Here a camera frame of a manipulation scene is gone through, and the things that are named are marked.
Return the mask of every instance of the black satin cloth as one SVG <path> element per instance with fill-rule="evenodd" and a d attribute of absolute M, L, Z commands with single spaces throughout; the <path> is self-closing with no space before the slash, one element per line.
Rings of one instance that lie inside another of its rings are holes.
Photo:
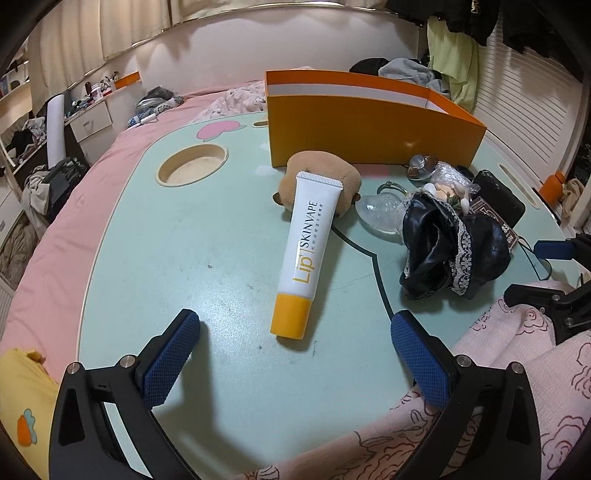
<path fill-rule="evenodd" d="M 459 223 L 470 236 L 472 265 L 464 294 L 473 298 L 487 281 L 499 277 L 511 256 L 505 234 L 495 219 L 483 213 L 460 219 L 427 193 L 416 193 L 402 222 L 402 237 L 408 249 L 408 277 L 400 276 L 404 293 L 424 299 L 453 285 L 450 262 L 458 253 Z"/>

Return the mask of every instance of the light green table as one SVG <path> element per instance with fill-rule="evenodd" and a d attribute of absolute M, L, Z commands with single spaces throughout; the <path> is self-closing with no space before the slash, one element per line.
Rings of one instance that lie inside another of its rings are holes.
<path fill-rule="evenodd" d="M 377 419 L 406 393 L 411 378 L 390 341 L 370 252 L 391 309 L 412 310 L 448 346 L 509 284 L 537 280 L 516 248 L 507 271 L 471 301 L 447 291 L 408 300 L 398 283 L 405 247 L 372 235 L 351 208 L 335 227 L 367 252 L 331 233 L 306 337 L 276 338 L 269 327 L 290 216 L 272 200 L 283 173 L 270 167 L 267 129 L 252 127 L 262 117 L 234 117 L 247 127 L 213 140 L 229 150 L 228 161 L 188 186 L 160 186 L 155 174 L 170 155 L 202 142 L 196 135 L 204 124 L 176 130 L 148 149 L 106 231 L 83 314 L 80 361 L 96 368 L 138 353 L 179 310 L 197 312 L 200 342 L 154 413 L 207 479 L 317 447 Z M 474 166 L 510 185 L 501 162 L 483 144 Z M 412 188 L 402 167 L 361 172 L 361 194 L 374 194 L 385 180 Z M 544 208 L 526 205 L 519 234 L 530 243 L 563 238 Z M 554 276 L 575 283 L 577 265 L 554 262 Z M 131 465 L 145 471 L 116 410 L 109 414 Z"/>

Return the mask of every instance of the yellow pillow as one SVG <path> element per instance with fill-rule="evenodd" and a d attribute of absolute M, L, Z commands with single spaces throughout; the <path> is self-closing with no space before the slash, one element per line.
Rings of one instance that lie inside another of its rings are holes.
<path fill-rule="evenodd" d="M 49 437 L 58 383 L 38 352 L 14 349 L 0 356 L 0 421 L 33 470 L 49 480 Z"/>

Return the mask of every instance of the louvered door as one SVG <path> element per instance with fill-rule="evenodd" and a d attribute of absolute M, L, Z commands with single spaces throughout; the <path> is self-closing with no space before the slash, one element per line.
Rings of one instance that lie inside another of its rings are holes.
<path fill-rule="evenodd" d="M 584 127 L 588 90 L 559 62 L 503 45 L 502 17 L 478 53 L 474 116 L 512 150 L 533 184 L 568 169 Z"/>

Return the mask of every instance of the stuffed animal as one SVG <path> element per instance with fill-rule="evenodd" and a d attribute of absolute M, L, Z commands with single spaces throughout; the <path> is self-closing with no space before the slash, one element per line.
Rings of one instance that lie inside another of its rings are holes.
<path fill-rule="evenodd" d="M 361 175 L 353 165 L 332 153 L 308 150 L 296 153 L 289 159 L 285 176 L 279 182 L 279 191 L 273 195 L 273 200 L 290 212 L 296 199 L 295 177 L 301 171 L 339 180 L 343 184 L 343 191 L 336 204 L 336 216 L 343 215 L 360 198 Z"/>

